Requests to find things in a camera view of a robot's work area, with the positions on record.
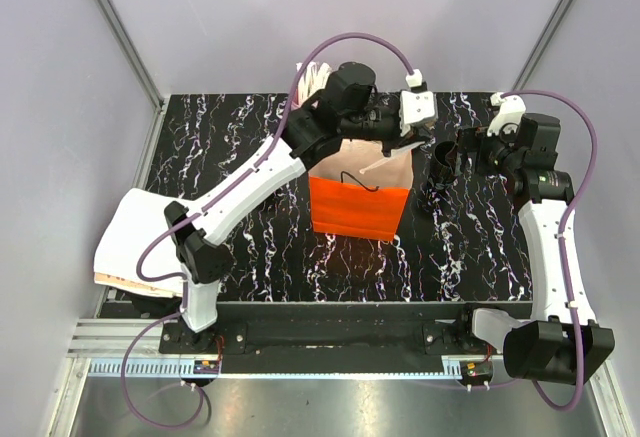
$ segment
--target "white bracket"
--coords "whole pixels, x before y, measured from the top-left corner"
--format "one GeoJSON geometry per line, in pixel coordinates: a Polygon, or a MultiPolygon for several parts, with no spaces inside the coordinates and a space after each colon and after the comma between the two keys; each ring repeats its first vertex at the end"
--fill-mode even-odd
{"type": "MultiPolygon", "coordinates": [[[[189,270],[186,267],[184,270],[189,275],[189,270]]],[[[187,284],[188,305],[182,318],[194,332],[202,332],[218,320],[216,303],[219,289],[219,280],[210,284],[196,284],[193,279],[189,279],[187,284]]]]}
{"type": "Polygon", "coordinates": [[[505,134],[511,134],[518,130],[520,119],[526,112],[524,100],[518,95],[512,95],[506,99],[502,97],[502,92],[496,92],[491,96],[491,105],[500,107],[500,110],[489,124],[487,135],[500,135],[502,130],[505,134]]]}
{"type": "Polygon", "coordinates": [[[502,353],[507,334],[522,325],[504,310],[476,309],[471,319],[471,333],[502,353]]]}
{"type": "Polygon", "coordinates": [[[437,119],[436,102],[433,92],[400,93],[400,135],[404,136],[411,127],[432,124],[437,119]]]}
{"type": "Polygon", "coordinates": [[[422,82],[424,82],[422,80],[422,72],[418,69],[413,69],[413,74],[407,74],[405,80],[407,81],[407,85],[410,89],[413,87],[420,87],[422,82]]]}

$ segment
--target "black cup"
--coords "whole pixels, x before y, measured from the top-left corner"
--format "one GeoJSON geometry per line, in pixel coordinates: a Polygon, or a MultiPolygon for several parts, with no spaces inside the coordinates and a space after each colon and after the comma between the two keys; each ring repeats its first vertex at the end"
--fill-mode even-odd
{"type": "Polygon", "coordinates": [[[436,145],[429,163],[429,177],[425,183],[424,190],[446,190],[453,185],[456,180],[453,163],[447,160],[447,155],[454,149],[455,142],[448,140],[436,145]]]}

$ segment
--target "white wall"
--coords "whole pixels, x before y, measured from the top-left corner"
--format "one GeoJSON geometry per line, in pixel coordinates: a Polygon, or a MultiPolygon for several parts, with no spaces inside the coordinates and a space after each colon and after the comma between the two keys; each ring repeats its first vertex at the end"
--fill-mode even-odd
{"type": "MultiPolygon", "coordinates": [[[[508,88],[557,0],[113,0],[164,93],[285,91],[294,63],[327,37],[371,32],[399,46],[433,90],[508,88]]],[[[325,60],[360,60],[382,89],[404,73],[369,43],[325,60]]]]}
{"type": "Polygon", "coordinates": [[[30,437],[153,113],[93,0],[0,2],[0,434],[30,437]]]}
{"type": "MultiPolygon", "coordinates": [[[[613,328],[613,363],[640,429],[640,0],[577,0],[527,88],[575,100],[598,131],[598,167],[576,213],[577,246],[589,299],[613,328]]],[[[527,98],[530,110],[562,119],[559,167],[578,184],[589,140],[579,117],[527,98]]]]}

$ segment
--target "black cylinder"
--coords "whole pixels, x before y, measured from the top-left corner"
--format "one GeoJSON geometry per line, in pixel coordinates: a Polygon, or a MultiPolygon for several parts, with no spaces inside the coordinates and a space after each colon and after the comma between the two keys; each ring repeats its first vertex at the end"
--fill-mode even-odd
{"type": "Polygon", "coordinates": [[[436,145],[429,163],[429,177],[425,186],[434,190],[445,190],[453,185],[456,174],[453,168],[454,164],[447,160],[447,155],[455,145],[455,142],[450,140],[436,145]]]}
{"type": "Polygon", "coordinates": [[[376,107],[361,118],[340,120],[340,134],[345,139],[393,140],[400,136],[398,120],[387,109],[376,107]]]}
{"type": "Polygon", "coordinates": [[[572,189],[572,186],[571,177],[566,172],[538,171],[538,191],[541,199],[564,200],[567,189],[572,189]]]}

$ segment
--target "metal corner post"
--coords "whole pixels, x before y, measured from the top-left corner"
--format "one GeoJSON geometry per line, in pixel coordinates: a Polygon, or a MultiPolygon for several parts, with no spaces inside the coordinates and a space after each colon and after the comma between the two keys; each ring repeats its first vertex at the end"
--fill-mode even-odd
{"type": "Polygon", "coordinates": [[[575,0],[558,0],[558,3],[553,9],[553,12],[551,12],[551,15],[549,16],[549,20],[547,20],[547,23],[542,29],[542,33],[538,37],[538,40],[533,46],[533,49],[531,50],[527,61],[525,62],[522,70],[520,71],[520,74],[513,84],[513,89],[520,90],[523,89],[525,85],[527,85],[527,82],[531,78],[531,75],[542,59],[545,50],[549,46],[549,43],[553,39],[553,36],[560,27],[560,24],[564,20],[574,1],[575,0]]]}
{"type": "Polygon", "coordinates": [[[96,0],[96,3],[98,4],[98,7],[100,7],[105,19],[107,19],[107,23],[109,24],[109,27],[111,27],[113,35],[122,49],[122,53],[131,65],[131,69],[136,74],[142,89],[151,101],[154,111],[158,111],[162,106],[164,97],[160,94],[155,82],[151,78],[151,74],[149,74],[149,71],[140,59],[140,55],[133,45],[131,37],[129,37],[129,34],[124,28],[113,2],[111,2],[111,0],[96,0]]]}
{"type": "Polygon", "coordinates": [[[162,130],[162,123],[164,122],[164,118],[167,114],[169,100],[170,99],[166,99],[154,113],[153,121],[149,127],[149,132],[142,149],[142,155],[140,156],[140,162],[138,163],[138,168],[136,169],[136,174],[133,180],[133,186],[137,189],[144,189],[147,184],[153,155],[156,151],[158,139],[160,138],[160,130],[162,130]]]}

